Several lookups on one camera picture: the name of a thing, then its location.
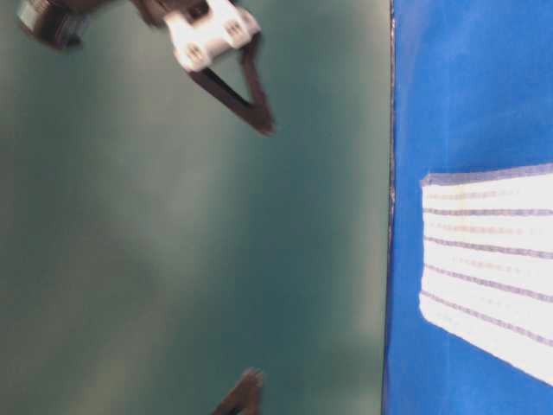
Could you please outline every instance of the white towel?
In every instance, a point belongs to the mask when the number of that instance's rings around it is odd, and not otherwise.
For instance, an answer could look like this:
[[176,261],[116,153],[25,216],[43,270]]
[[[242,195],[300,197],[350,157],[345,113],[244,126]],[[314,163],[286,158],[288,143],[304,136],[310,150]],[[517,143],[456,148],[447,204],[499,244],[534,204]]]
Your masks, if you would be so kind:
[[553,164],[423,180],[429,322],[553,386]]

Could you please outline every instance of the blue surface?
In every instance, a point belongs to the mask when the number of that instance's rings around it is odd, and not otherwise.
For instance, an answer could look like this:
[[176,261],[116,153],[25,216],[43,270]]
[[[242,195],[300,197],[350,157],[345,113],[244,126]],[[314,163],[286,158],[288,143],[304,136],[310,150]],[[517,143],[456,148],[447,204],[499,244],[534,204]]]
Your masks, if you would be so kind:
[[553,161],[553,3],[397,0],[385,413],[553,413],[553,387],[425,322],[429,172]]

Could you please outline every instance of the teal tabletop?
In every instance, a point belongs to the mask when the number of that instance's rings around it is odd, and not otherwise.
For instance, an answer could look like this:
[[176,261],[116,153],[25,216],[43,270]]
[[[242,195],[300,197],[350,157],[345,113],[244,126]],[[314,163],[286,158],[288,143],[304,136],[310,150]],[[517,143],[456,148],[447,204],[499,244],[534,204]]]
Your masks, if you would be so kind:
[[389,4],[242,4],[268,137],[130,3],[68,54],[0,4],[1,413],[206,414],[248,367],[263,413],[379,413]]

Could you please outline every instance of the purple stripe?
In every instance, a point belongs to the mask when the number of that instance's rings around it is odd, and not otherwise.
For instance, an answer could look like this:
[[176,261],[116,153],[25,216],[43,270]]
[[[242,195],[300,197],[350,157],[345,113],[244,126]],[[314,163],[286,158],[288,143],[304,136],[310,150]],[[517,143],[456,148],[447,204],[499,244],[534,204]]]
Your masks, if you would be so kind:
[[459,209],[442,210],[425,208],[425,214],[443,216],[552,216],[553,209]]
[[553,173],[553,163],[473,173],[432,173],[421,181],[421,185],[450,186],[491,180],[514,179],[517,177],[542,176],[549,173]]
[[430,238],[429,236],[425,236],[424,240],[428,242],[434,242],[435,244],[438,244],[438,245],[457,246],[459,248],[474,249],[475,251],[499,252],[499,253],[505,253],[509,255],[522,255],[525,257],[553,259],[553,252],[534,251],[531,249],[522,249],[522,248],[505,248],[503,246],[468,244],[467,242]]
[[513,294],[519,294],[520,296],[530,297],[535,300],[544,301],[546,303],[553,303],[553,296],[548,296],[540,292],[526,290],[512,285],[496,283],[495,281],[490,281],[488,279],[470,277],[468,275],[460,274],[458,272],[447,271],[442,268],[438,268],[437,266],[433,266],[429,264],[425,264],[424,266],[431,271],[438,272],[439,274],[442,274],[442,275],[447,275],[448,277],[451,277],[451,278],[462,279],[463,281],[468,281],[469,283],[475,283],[478,285],[483,285],[485,287],[495,288],[497,290],[511,292]]
[[425,296],[426,298],[429,298],[437,303],[443,304],[451,309],[461,311],[462,313],[468,314],[469,316],[478,318],[482,320],[483,322],[489,322],[493,325],[496,325],[498,327],[501,327],[502,329],[510,330],[514,333],[517,333],[519,335],[523,335],[525,337],[528,337],[529,339],[532,339],[535,342],[541,343],[545,346],[549,346],[553,348],[553,340],[548,339],[547,337],[543,337],[542,335],[537,335],[536,333],[532,333],[529,330],[523,329],[522,327],[515,326],[514,324],[510,324],[508,322],[504,322],[503,320],[499,320],[497,318],[493,318],[490,316],[486,316],[485,314],[481,314],[478,311],[474,311],[471,309],[468,309],[466,307],[463,307],[456,303],[451,303],[447,300],[444,300],[443,298],[440,298],[436,296],[435,294],[432,294],[430,292],[427,292],[425,290],[421,290],[421,295]]

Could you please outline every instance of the blue mat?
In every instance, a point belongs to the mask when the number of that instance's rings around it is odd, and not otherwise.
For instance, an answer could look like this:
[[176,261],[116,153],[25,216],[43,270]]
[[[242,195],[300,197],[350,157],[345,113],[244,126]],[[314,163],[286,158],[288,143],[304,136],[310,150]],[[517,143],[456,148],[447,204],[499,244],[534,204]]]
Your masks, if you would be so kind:
[[418,309],[420,180],[553,162],[553,3],[396,0],[394,17],[384,413],[553,413],[553,387],[430,325]]

